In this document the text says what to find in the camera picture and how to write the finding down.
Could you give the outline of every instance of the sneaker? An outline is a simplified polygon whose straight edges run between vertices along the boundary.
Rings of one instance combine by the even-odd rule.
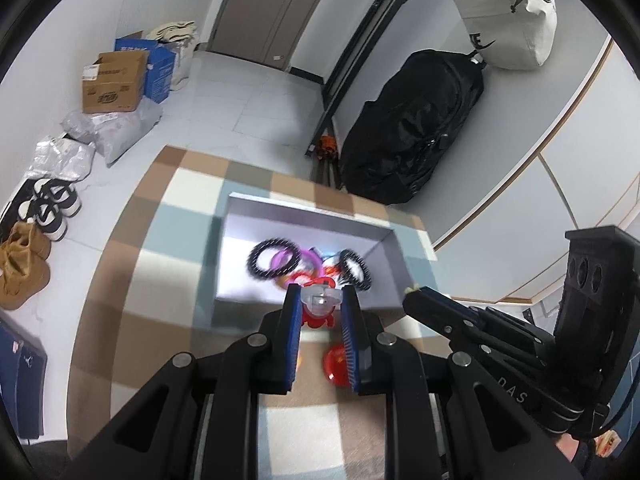
[[[41,178],[33,185],[33,193],[53,202],[64,216],[74,216],[82,207],[76,188],[68,180]]]
[[[50,279],[47,263],[27,247],[15,244],[4,248],[0,272],[0,306],[5,310],[22,306]]]
[[[46,260],[51,252],[51,241],[38,229],[36,224],[16,222],[11,228],[7,240],[0,244],[0,266],[4,263],[5,254],[12,247],[27,248]]]
[[[32,198],[18,206],[18,217],[28,224],[35,223],[43,234],[54,242],[66,233],[66,220],[58,207],[44,198]]]

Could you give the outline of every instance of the purple ring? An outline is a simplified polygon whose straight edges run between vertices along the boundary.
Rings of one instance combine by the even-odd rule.
[[[290,257],[291,256],[291,251],[287,250],[287,249],[282,249],[281,251],[278,251],[277,253],[275,253],[273,255],[273,257],[271,258],[271,261],[269,263],[269,268],[270,269],[278,269],[285,261],[286,257]],[[320,256],[318,256],[316,254],[315,251],[312,250],[304,250],[304,249],[300,249],[300,260],[306,260],[307,262],[311,263],[311,265],[313,266],[316,274],[318,276],[322,275],[322,260],[320,259]],[[287,280],[286,285],[290,285],[291,283],[294,283],[293,280]]]

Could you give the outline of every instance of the blue box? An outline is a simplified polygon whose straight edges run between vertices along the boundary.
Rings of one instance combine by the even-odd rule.
[[[9,420],[20,438],[43,433],[42,394],[47,357],[0,320],[0,389]]]
[[[118,38],[114,50],[148,50],[144,94],[156,103],[161,103],[171,91],[171,76],[174,73],[175,53],[156,40]]]

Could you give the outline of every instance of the checkered rug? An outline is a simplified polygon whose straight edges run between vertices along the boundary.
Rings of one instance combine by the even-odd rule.
[[[436,286],[433,248],[419,218],[254,166],[165,147],[122,212],[87,294],[68,386],[72,456],[172,355],[221,352],[256,330],[241,319],[233,333],[215,322],[220,229],[232,192],[388,226],[414,282]],[[419,350],[449,353],[446,339],[400,308],[381,319]],[[322,373],[323,353],[340,340],[339,326],[303,328],[293,391],[260,398],[260,480],[383,478],[384,398],[354,396]]]

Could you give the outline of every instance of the black backpack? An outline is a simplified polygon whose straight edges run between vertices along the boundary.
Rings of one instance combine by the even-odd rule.
[[[350,193],[396,204],[424,186],[482,95],[475,54],[414,52],[364,104],[340,153]]]

